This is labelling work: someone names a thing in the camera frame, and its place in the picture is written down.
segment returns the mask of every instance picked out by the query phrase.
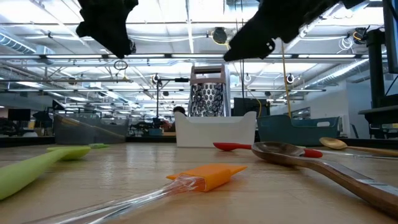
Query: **clear plastic handle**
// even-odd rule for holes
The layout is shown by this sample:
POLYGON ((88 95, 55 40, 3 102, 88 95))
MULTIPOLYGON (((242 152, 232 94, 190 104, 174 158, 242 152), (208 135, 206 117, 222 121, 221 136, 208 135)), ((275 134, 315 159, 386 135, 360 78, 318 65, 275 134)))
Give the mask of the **clear plastic handle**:
POLYGON ((26 224, 106 223, 107 221, 132 212, 145 204, 166 196, 189 192, 195 189, 204 190, 205 188, 206 183, 204 178, 180 175, 173 182, 164 185, 157 190, 81 208, 71 212, 28 222, 26 224))

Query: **person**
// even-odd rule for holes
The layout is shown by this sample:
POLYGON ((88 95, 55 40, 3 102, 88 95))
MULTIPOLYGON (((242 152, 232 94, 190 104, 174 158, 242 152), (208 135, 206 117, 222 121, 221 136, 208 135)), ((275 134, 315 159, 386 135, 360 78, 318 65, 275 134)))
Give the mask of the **person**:
MULTIPOLYGON (((180 112, 186 116, 185 109, 182 106, 176 106, 173 109, 173 113, 175 112, 180 112)), ((170 124, 168 121, 164 121, 162 128, 165 132, 175 132, 175 121, 172 124, 170 124)))

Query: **white plastic bin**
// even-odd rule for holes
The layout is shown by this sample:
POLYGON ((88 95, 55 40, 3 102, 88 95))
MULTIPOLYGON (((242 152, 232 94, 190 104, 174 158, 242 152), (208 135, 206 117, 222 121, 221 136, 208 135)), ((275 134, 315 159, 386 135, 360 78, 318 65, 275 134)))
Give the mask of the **white plastic bin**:
POLYGON ((243 117, 186 117, 175 113, 177 147, 214 147, 213 142, 253 144, 256 112, 243 117))

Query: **wooden table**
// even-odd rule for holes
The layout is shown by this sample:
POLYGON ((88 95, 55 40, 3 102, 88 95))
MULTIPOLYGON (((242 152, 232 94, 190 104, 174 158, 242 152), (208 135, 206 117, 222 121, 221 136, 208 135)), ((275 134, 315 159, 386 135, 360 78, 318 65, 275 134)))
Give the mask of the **wooden table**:
MULTIPOLYGON (((48 146, 0 150, 0 166, 48 146)), ((398 186, 398 161, 325 156, 398 186)), ((120 223, 397 223, 351 192, 308 169, 268 164, 250 151, 177 149, 173 143, 128 143, 58 162, 19 193, 0 202, 0 223, 21 223, 156 189, 166 175, 208 163, 245 164, 233 181, 208 193, 176 195, 120 223)))

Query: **red spoon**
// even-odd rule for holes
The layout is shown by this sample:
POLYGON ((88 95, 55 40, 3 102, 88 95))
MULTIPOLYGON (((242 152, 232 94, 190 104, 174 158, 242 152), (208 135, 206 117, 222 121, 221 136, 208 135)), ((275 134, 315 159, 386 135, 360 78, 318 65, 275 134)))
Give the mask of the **red spoon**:
MULTIPOLYGON (((238 143, 227 143, 227 142, 214 142, 214 147, 221 149, 223 151, 229 152, 234 149, 249 149, 251 150, 251 145, 248 144, 238 144, 238 143)), ((313 149, 304 149, 304 154, 301 155, 310 158, 321 158, 323 156, 322 152, 313 149)))

